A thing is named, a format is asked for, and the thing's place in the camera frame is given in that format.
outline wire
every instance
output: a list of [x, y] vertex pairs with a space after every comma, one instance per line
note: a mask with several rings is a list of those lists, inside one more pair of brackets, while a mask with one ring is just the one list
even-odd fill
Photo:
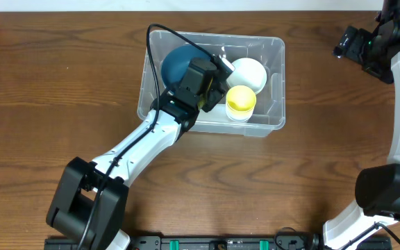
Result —
[[141, 134], [139, 137], [137, 137], [137, 139], [135, 139], [132, 143], [130, 143], [125, 149], [123, 149], [118, 154], [118, 156], [115, 156], [113, 158], [112, 163], [110, 164], [108, 170], [104, 174], [103, 180], [101, 181], [101, 185], [99, 186], [99, 189], [97, 190], [97, 194], [95, 195], [94, 205], [92, 206], [92, 209], [90, 210], [90, 214], [89, 214], [89, 217], [87, 219], [87, 224], [86, 224], [86, 226], [84, 228], [83, 235], [81, 236], [80, 242], [79, 242], [79, 244], [78, 244], [78, 246], [76, 248], [77, 250], [81, 250], [82, 249], [83, 243], [84, 243], [86, 237], [88, 236], [90, 225], [92, 224], [92, 222], [94, 220], [95, 210], [97, 209], [97, 206], [99, 204], [101, 192], [103, 191], [103, 189], [106, 186], [106, 183], [108, 182], [108, 178], [110, 176], [110, 173], [112, 172], [114, 167], [118, 165], [118, 162], [122, 159], [124, 154], [129, 149], [131, 149], [133, 146], [135, 146], [137, 144], [137, 142], [139, 142], [144, 136], [146, 136], [149, 132], [151, 132], [153, 130], [153, 128], [155, 127], [155, 125], [157, 124], [158, 114], [160, 112], [160, 86], [158, 84], [156, 66], [154, 65], [154, 62], [153, 62], [152, 52], [151, 52], [151, 43], [150, 43], [150, 39], [149, 39], [149, 35], [151, 34], [151, 29], [153, 27], [158, 27], [158, 28], [162, 28], [162, 29], [164, 29], [166, 31], [169, 31], [170, 33], [176, 35], [177, 37], [181, 38], [185, 42], [191, 44], [192, 46], [196, 47], [200, 51], [204, 52], [206, 55], [208, 55], [211, 58], [213, 58], [213, 55], [211, 53], [207, 52], [205, 49], [203, 49], [199, 45], [191, 42], [189, 39], [187, 39], [186, 37], [184, 37], [181, 34], [177, 33], [176, 31], [173, 31], [172, 29], [167, 28], [166, 26], [163, 26], [161, 24], [151, 24], [151, 25], [149, 25], [149, 27], [147, 28], [147, 32], [146, 32], [146, 48], [147, 48], [147, 54], [148, 54], [148, 57], [149, 57], [149, 64], [151, 65], [151, 68], [152, 68], [153, 81], [155, 83], [155, 89], [156, 89], [156, 94], [157, 94], [157, 97], [156, 97], [156, 101], [157, 101], [156, 115], [153, 118], [153, 122], [151, 123], [151, 125], [149, 125], [148, 129], [145, 132], [143, 132], [143, 134]]
[[397, 237], [397, 235], [395, 235], [386, 225], [384, 225], [382, 223], [376, 223], [376, 225], [380, 226], [381, 228], [383, 228], [383, 230], [385, 230], [394, 240], [396, 240], [396, 242], [398, 244], [400, 244], [399, 237]]
[[358, 237], [354, 238], [353, 240], [350, 240], [349, 243], [346, 244], [341, 250], [348, 249], [351, 245], [364, 238], [368, 233], [370, 233], [374, 229], [376, 230], [379, 229], [379, 227], [383, 228], [400, 245], [399, 237], [397, 237], [386, 225], [376, 222], [373, 224], [373, 226], [370, 226], [367, 230], [363, 231]]
[[149, 25], [149, 27], [158, 27], [158, 28], [162, 28], [166, 31], [169, 31], [170, 33], [176, 35], [177, 37], [181, 38], [182, 40], [184, 40], [185, 42], [187, 42], [188, 44], [191, 44], [192, 46], [196, 47], [197, 49], [199, 49], [200, 51], [204, 52], [206, 55], [208, 55], [210, 58], [213, 58], [214, 56], [209, 53], [208, 51], [206, 51], [204, 48], [200, 47], [199, 45], [191, 42], [189, 39], [187, 39], [186, 37], [182, 36], [181, 34], [177, 33], [176, 31], [167, 28], [166, 26], [163, 26], [161, 24], [151, 24]]
[[[289, 226], [286, 226], [286, 227], [281, 228], [281, 229], [276, 233], [276, 235], [274, 236], [274, 243], [275, 243], [276, 246], [277, 246], [279, 249], [281, 249], [281, 250], [286, 250], [286, 249], [284, 249], [281, 245], [278, 244], [278, 242], [277, 242], [277, 235], [278, 235], [278, 233], [280, 233], [281, 231], [285, 231], [285, 230], [291, 230], [291, 231], [294, 231], [295, 233], [297, 233], [297, 231], [296, 231], [294, 228], [289, 227]], [[301, 240], [303, 240], [303, 243], [304, 243], [304, 244], [306, 243], [306, 240], [305, 240], [302, 236], [299, 236], [299, 238], [301, 238]]]

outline yellow cup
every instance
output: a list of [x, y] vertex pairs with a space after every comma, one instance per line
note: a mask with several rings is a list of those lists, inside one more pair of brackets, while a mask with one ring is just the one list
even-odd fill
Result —
[[243, 85], [232, 87], [226, 94], [226, 115], [235, 122], [247, 122], [256, 107], [256, 93]]

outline black mount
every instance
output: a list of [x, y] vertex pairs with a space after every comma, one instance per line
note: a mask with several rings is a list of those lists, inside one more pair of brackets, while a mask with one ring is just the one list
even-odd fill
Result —
[[373, 33], [349, 26], [333, 55], [345, 56], [362, 65], [365, 72], [391, 84], [391, 59], [400, 52], [400, 0], [385, 1], [376, 21], [379, 25]]
[[[98, 188], [104, 176], [94, 167], [94, 163], [78, 157], [69, 162], [47, 213], [47, 224], [75, 242], [83, 234], [94, 203], [81, 190]], [[109, 246], [122, 226], [127, 196], [128, 187], [121, 178], [108, 179], [83, 244], [85, 249], [104, 250]]]
[[400, 221], [400, 164], [362, 170], [356, 181], [356, 202], [366, 216]]
[[[285, 250], [323, 250], [321, 235], [309, 233], [279, 233], [277, 244]], [[76, 250], [77, 244], [68, 239], [47, 239], [44, 250]], [[272, 237], [132, 237], [132, 250], [281, 250]], [[388, 237], [369, 237], [357, 250], [392, 250]]]

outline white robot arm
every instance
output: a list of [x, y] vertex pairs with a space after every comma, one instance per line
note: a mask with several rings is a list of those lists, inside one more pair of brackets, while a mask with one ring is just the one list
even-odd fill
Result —
[[[227, 63], [213, 55], [210, 60], [191, 59], [182, 80], [158, 96], [128, 137], [89, 163], [73, 159], [61, 176], [47, 224], [80, 242], [78, 248], [124, 250], [130, 239], [120, 227], [129, 187], [161, 151], [194, 126], [200, 110], [211, 111], [224, 97], [224, 82], [233, 71]], [[81, 190], [96, 190], [95, 200]]]
[[[365, 43], [368, 45], [366, 49], [364, 49], [363, 53], [370, 53], [374, 54], [373, 56], [359, 56], [359, 58], [353, 58], [352, 55], [348, 55], [347, 57], [351, 58], [352, 60], [358, 60], [358, 63], [363, 65], [365, 71], [369, 72], [370, 74], [376, 75], [382, 81], [386, 83], [390, 83], [390, 75], [386, 74], [386, 72], [381, 71], [378, 69], [377, 65], [372, 65], [368, 63], [368, 60], [376, 60], [384, 62], [387, 56], [390, 56], [393, 49], [396, 50], [400, 47], [400, 32], [397, 30], [400, 29], [400, 16], [395, 15], [393, 18], [390, 13], [393, 13], [394, 10], [400, 7], [397, 3], [393, 1], [385, 1], [384, 3], [384, 10], [381, 13], [382, 16], [378, 17], [378, 21], [381, 22], [381, 25], [376, 29], [375, 35], [376, 37], [371, 36], [371, 34], [365, 32], [364, 30], [359, 30], [353, 32], [353, 28], [349, 27], [346, 31], [346, 35], [344, 38], [348, 37], [349, 39], [353, 40], [353, 46], [358, 46], [359, 38], [362, 37], [364, 40], [360, 43]], [[374, 43], [377, 42], [378, 46], [374, 48]], [[378, 56], [375, 53], [378, 53], [380, 49], [382, 49], [382, 53], [384, 48], [387, 47], [387, 54], [383, 57]], [[347, 48], [336, 48], [335, 53], [339, 53], [340, 49], [347, 49]], [[390, 149], [390, 154], [387, 158], [387, 164], [389, 165], [400, 165], [400, 51], [391, 58], [391, 63], [389, 69], [392, 72], [392, 78], [394, 79], [395, 85], [395, 108], [394, 108], [394, 134], [392, 140], [392, 146]], [[361, 191], [358, 190], [358, 183], [361, 182], [361, 176], [358, 177], [358, 181], [356, 182], [356, 201], [352, 201], [351, 204], [345, 208], [343, 212], [341, 212], [336, 218], [329, 220], [324, 225], [324, 244], [332, 249], [356, 249], [358, 244], [360, 244], [363, 240], [368, 238], [370, 235], [374, 234], [380, 228], [375, 226], [376, 223], [381, 223], [385, 226], [396, 224], [400, 221], [400, 217], [395, 215], [396, 211], [392, 209], [389, 210], [382, 210], [381, 212], [377, 212], [376, 209], [373, 214], [367, 216], [363, 208], [358, 205], [360, 199], [362, 199]], [[381, 201], [382, 203], [389, 203], [390, 205], [394, 201]]]

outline blue bowl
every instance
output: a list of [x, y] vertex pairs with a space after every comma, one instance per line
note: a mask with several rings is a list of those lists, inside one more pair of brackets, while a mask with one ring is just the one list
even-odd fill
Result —
[[181, 82], [193, 58], [210, 60], [208, 55], [190, 44], [178, 47], [167, 54], [161, 66], [161, 77], [165, 88]]

